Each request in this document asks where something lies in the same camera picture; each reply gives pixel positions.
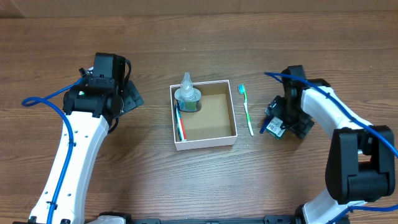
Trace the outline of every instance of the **plastic bottle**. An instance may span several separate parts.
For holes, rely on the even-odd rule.
[[[201,109],[201,93],[193,87],[189,72],[185,72],[180,88],[175,91],[174,98],[183,112],[197,112]]]

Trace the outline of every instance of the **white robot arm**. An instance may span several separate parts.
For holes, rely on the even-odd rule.
[[[65,174],[57,209],[53,213],[52,223],[70,220],[72,224],[84,223],[85,201],[88,183],[93,171],[94,162],[109,125],[103,116],[94,118],[92,113],[74,111],[67,116],[73,128],[75,147]],[[49,203],[54,195],[55,187],[67,156],[69,136],[63,124],[60,145],[51,169],[49,179],[36,206],[30,213],[37,223],[46,223],[49,215]]]
[[[129,72],[125,77],[126,64]],[[133,82],[129,80],[129,60],[115,54],[97,53],[94,65],[94,69],[81,68],[81,82],[67,87],[70,90],[63,98],[63,111],[72,127],[72,153],[70,154],[72,138],[64,122],[49,179],[30,213],[28,223],[85,222],[86,193],[98,149],[105,136],[117,126],[119,117],[144,103]],[[114,119],[116,123],[109,129]],[[68,164],[66,172],[62,172],[64,164]],[[59,194],[55,194],[56,188],[59,188]],[[119,223],[120,218],[103,218],[98,222],[100,220],[112,224],[112,220]]]
[[[266,74],[275,78],[276,73]],[[298,209],[302,223],[326,224],[350,206],[362,206],[380,197],[390,196],[395,188],[393,153],[350,120],[331,98],[353,119],[365,126],[372,126],[373,130],[393,143],[392,131],[387,126],[373,126],[352,112],[326,81],[307,80],[301,65],[288,67],[279,75],[282,80],[276,79],[283,83],[285,97],[277,96],[266,110],[267,115],[271,118],[276,116],[283,122],[281,126],[287,126],[301,139],[311,129],[311,118],[314,118],[331,139],[325,172],[326,189]],[[358,162],[358,154],[362,153],[371,156],[369,162]]]

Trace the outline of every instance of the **sticker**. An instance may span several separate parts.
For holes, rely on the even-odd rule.
[[[267,125],[266,129],[276,136],[281,137],[286,129],[281,129],[280,126],[283,124],[283,121],[277,117],[273,117],[272,120]]]

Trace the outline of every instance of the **open box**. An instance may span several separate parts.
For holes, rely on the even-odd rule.
[[[193,83],[201,92],[201,110],[180,112],[187,140],[180,141],[175,123],[174,92],[180,85],[170,86],[173,136],[177,150],[233,145],[238,136],[229,80]]]

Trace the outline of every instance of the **toothbrush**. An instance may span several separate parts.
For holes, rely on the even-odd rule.
[[[248,96],[246,95],[246,89],[244,88],[243,83],[238,85],[238,90],[239,90],[239,94],[244,94],[244,110],[246,112],[246,118],[248,120],[248,126],[249,126],[249,131],[251,136],[253,136],[253,129],[251,128],[251,123],[250,123],[250,116],[249,116],[249,111],[248,111]]]

